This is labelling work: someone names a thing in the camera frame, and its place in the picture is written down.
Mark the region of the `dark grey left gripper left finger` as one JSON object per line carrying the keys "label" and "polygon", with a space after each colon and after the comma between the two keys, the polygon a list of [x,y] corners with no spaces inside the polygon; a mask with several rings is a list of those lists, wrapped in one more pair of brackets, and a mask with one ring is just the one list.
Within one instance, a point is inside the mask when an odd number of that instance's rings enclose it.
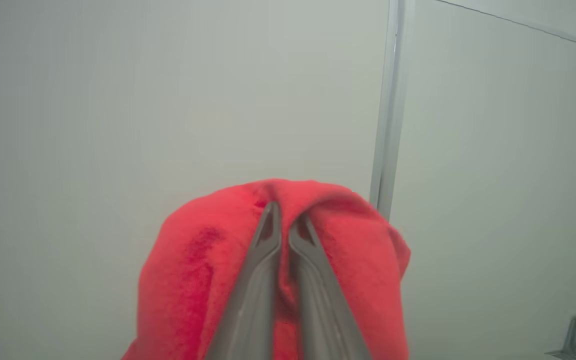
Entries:
{"label": "dark grey left gripper left finger", "polygon": [[281,250],[281,207],[270,202],[211,339],[207,360],[272,360]]}

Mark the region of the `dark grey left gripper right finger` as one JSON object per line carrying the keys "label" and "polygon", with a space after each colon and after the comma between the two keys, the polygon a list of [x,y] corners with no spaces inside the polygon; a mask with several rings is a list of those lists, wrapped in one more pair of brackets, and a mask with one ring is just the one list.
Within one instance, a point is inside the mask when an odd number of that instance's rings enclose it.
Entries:
{"label": "dark grey left gripper right finger", "polygon": [[288,246],[298,292],[302,358],[370,360],[354,313],[307,214],[290,226]]}

